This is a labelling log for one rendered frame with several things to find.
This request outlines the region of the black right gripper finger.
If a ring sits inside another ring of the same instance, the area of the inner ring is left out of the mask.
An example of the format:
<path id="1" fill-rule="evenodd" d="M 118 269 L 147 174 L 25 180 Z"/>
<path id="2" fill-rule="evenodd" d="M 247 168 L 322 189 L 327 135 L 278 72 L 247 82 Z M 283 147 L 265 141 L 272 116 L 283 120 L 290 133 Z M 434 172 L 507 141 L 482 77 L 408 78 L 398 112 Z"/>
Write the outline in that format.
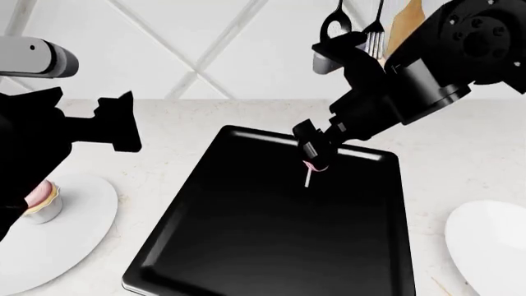
<path id="1" fill-rule="evenodd" d="M 315 157 L 315 168 L 316 171 L 321 172 L 330 166 L 332 159 L 336 155 L 337 145 L 323 131 L 317 131 L 316 134 L 317 157 Z"/>
<path id="2" fill-rule="evenodd" d="M 310 119 L 304 120 L 293 127 L 293 135 L 298 141 L 298 150 L 307 162 L 316 162 L 324 154 L 324 138 L 321 130 L 317 130 Z"/>

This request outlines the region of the pink lollipop with white stick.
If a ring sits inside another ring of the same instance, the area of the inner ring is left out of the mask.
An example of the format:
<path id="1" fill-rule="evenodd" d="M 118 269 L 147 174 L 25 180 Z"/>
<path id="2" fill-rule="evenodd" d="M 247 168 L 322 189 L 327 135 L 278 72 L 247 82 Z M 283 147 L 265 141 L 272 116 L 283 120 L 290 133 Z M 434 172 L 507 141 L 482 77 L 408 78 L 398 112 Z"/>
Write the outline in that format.
<path id="1" fill-rule="evenodd" d="M 328 167 L 323 167 L 321 169 L 318 169 L 314 166 L 314 164 L 311 164 L 310 162 L 303 161 L 305 166 L 307 167 L 307 173 L 305 177 L 304 187 L 309 188 L 310 182 L 311 182 L 311 176 L 316 172 L 324 172 L 328 169 Z"/>

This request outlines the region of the pink frosted cupcake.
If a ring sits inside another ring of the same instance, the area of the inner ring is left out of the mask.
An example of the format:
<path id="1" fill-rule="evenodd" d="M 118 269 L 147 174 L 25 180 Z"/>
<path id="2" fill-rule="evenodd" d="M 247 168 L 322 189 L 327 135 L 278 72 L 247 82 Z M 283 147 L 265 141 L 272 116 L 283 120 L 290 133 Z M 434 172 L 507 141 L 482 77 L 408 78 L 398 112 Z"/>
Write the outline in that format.
<path id="1" fill-rule="evenodd" d="M 55 219 L 62 211 L 59 187 L 45 179 L 27 197 L 28 209 L 23 218 L 32 224 L 45 224 Z"/>

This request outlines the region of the black rectangular tray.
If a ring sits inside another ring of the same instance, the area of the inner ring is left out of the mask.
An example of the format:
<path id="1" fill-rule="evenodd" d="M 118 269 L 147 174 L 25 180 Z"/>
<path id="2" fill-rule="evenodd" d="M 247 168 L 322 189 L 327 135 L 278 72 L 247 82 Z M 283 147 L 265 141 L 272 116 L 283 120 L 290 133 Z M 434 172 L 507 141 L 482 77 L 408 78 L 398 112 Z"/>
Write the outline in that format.
<path id="1" fill-rule="evenodd" d="M 398 157 L 219 130 L 122 276 L 144 296 L 416 296 Z"/>

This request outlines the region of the white round plate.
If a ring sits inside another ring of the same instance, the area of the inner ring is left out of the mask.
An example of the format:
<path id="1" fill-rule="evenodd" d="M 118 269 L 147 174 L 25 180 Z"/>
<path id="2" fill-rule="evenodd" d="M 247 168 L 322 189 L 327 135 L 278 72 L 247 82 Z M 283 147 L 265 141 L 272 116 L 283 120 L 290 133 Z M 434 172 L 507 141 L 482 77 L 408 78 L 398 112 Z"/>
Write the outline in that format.
<path id="1" fill-rule="evenodd" d="M 445 223 L 445 242 L 459 273 L 480 296 L 526 296 L 526 208 L 470 201 Z"/>
<path id="2" fill-rule="evenodd" d="M 62 211 L 44 224 L 19 219 L 0 241 L 0 296 L 58 278 L 102 241 L 118 211 L 118 195 L 101 177 L 72 174 L 53 180 Z"/>

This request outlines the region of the small grey cylinder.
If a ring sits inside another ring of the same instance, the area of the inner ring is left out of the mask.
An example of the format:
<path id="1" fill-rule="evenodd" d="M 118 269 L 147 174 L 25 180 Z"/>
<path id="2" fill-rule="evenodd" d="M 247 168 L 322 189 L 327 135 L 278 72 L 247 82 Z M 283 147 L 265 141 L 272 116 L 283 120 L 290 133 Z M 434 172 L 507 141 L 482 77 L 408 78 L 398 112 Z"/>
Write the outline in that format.
<path id="1" fill-rule="evenodd" d="M 326 58 L 325 56 L 322 56 L 317 52 L 314 52 L 312 69 L 316 74 L 326 75 L 328 73 L 340 69 L 341 67 L 342 65 L 340 63 L 332 61 L 331 59 Z"/>

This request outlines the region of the large grey cylinder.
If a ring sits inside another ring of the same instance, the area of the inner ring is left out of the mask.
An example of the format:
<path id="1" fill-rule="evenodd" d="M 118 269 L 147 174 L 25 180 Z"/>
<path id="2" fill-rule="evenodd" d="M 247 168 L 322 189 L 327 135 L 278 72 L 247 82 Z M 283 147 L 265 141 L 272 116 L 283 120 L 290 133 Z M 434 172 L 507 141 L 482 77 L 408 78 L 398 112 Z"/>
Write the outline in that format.
<path id="1" fill-rule="evenodd" d="M 76 56 L 44 39 L 0 36 L 0 76 L 68 78 L 79 70 Z"/>

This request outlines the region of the wooden hanging spatula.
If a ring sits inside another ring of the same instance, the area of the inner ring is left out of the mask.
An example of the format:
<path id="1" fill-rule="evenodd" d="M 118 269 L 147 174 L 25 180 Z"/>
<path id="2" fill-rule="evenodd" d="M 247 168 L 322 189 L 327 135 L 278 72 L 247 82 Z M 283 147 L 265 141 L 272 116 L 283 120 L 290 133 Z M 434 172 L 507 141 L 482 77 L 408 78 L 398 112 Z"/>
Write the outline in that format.
<path id="1" fill-rule="evenodd" d="M 381 59 L 381 66 L 387 58 L 425 21 L 422 0 L 409 0 L 404 9 L 393 19 L 387 49 Z"/>

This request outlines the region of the black hanging ladle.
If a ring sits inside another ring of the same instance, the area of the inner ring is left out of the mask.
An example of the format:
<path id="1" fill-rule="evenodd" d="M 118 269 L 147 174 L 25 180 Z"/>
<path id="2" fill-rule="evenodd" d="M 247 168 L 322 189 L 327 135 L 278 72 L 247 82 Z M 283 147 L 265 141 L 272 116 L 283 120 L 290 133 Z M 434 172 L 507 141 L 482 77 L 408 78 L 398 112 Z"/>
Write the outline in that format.
<path id="1" fill-rule="evenodd" d="M 323 21 L 320 30 L 320 41 L 333 39 L 352 31 L 352 22 L 344 12 L 343 1 L 339 0 L 335 11 Z"/>

